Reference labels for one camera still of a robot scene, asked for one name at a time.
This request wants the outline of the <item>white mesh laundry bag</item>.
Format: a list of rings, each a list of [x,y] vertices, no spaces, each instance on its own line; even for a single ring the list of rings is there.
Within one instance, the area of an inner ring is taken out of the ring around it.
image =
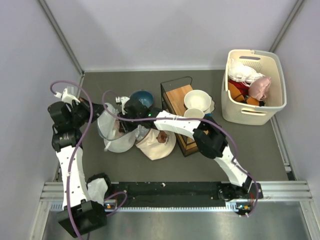
[[[131,149],[136,141],[135,130],[120,132],[120,121],[106,110],[97,119],[97,129],[104,142],[104,151],[124,153]]]

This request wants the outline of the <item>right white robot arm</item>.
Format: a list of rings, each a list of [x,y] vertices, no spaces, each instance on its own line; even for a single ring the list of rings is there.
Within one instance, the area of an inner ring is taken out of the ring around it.
[[[174,115],[159,108],[146,107],[133,97],[117,96],[115,102],[121,106],[117,118],[126,131],[142,126],[194,140],[198,151],[206,158],[215,160],[227,175],[229,182],[224,183],[219,191],[224,200],[245,198],[252,189],[257,194],[260,192],[256,180],[240,166],[236,155],[232,153],[229,144],[234,141],[212,117],[186,118]]]

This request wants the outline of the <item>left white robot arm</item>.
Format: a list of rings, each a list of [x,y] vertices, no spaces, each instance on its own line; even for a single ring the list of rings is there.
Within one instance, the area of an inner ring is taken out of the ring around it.
[[[103,113],[101,104],[73,94],[71,87],[55,93],[60,100],[47,110],[53,120],[51,145],[58,158],[63,183],[62,211],[58,223],[74,238],[107,224],[104,200],[114,187],[105,173],[85,178],[83,170],[83,125],[94,123]]]

